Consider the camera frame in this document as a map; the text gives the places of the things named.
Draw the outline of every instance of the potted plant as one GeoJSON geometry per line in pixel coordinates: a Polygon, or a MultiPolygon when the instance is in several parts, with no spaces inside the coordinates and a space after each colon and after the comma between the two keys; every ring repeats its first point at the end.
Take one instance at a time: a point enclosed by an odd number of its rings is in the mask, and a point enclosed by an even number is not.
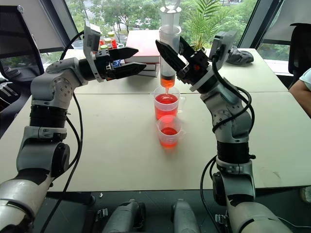
{"type": "Polygon", "coordinates": [[[229,7],[222,7],[217,0],[196,0],[196,9],[189,14],[186,26],[190,31],[194,50],[205,50],[217,33],[217,25],[228,16],[229,7]]]}

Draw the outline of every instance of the person's arm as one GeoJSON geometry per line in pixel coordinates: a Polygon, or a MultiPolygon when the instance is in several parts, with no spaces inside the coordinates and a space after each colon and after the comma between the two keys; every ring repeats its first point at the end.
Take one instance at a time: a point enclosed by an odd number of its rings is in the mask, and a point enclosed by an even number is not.
{"type": "Polygon", "coordinates": [[[298,80],[290,88],[290,93],[311,118],[311,91],[307,88],[305,83],[301,80],[298,80]]]}

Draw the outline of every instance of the floor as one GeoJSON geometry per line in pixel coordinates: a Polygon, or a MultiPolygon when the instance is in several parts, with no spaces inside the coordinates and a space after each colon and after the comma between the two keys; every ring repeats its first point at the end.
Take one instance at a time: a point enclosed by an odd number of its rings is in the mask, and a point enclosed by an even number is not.
{"type": "MultiPolygon", "coordinates": [[[[210,218],[200,200],[198,190],[187,191],[123,191],[123,192],[94,192],[96,202],[92,206],[63,201],[52,218],[46,233],[81,233],[87,211],[108,209],[108,214],[121,203],[129,199],[144,202],[147,210],[145,231],[173,233],[173,224],[170,221],[171,204],[177,199],[186,200],[192,207],[202,233],[215,233],[210,218]]],[[[225,214],[225,208],[218,206],[212,196],[212,190],[205,192],[207,204],[213,214],[225,214]]],[[[295,225],[311,226],[311,205],[305,204],[299,198],[298,189],[276,194],[257,197],[257,202],[266,205],[277,216],[287,219],[295,225]]],[[[54,207],[56,200],[46,199],[35,221],[34,233],[40,229],[54,207]]],[[[101,232],[106,217],[98,222],[92,232],[101,232]]],[[[296,229],[290,227],[294,233],[311,233],[311,229],[296,229]]]]}

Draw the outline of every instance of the stack of books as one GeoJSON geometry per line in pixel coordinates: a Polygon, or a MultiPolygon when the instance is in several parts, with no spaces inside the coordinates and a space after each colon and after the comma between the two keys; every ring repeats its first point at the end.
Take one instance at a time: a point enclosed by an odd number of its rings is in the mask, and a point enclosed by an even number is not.
{"type": "Polygon", "coordinates": [[[126,46],[139,51],[124,61],[125,63],[145,63],[146,68],[138,75],[157,76],[160,70],[160,53],[156,48],[157,39],[159,39],[159,30],[135,30],[129,32],[126,46]]]}

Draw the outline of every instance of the measuring cup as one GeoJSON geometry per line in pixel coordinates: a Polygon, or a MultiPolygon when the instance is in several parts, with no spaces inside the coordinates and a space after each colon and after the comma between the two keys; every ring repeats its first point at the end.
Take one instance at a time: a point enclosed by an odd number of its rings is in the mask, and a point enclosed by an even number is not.
{"type": "Polygon", "coordinates": [[[182,106],[186,101],[186,97],[180,96],[180,92],[176,87],[171,87],[169,89],[168,95],[171,97],[169,101],[167,101],[168,99],[161,98],[163,95],[165,95],[165,88],[162,86],[157,87],[151,94],[154,99],[155,117],[157,120],[165,115],[176,116],[177,112],[182,112],[182,106]]]}
{"type": "Polygon", "coordinates": [[[173,115],[165,115],[156,122],[160,144],[165,148],[176,146],[180,136],[184,134],[181,121],[173,115]]]}

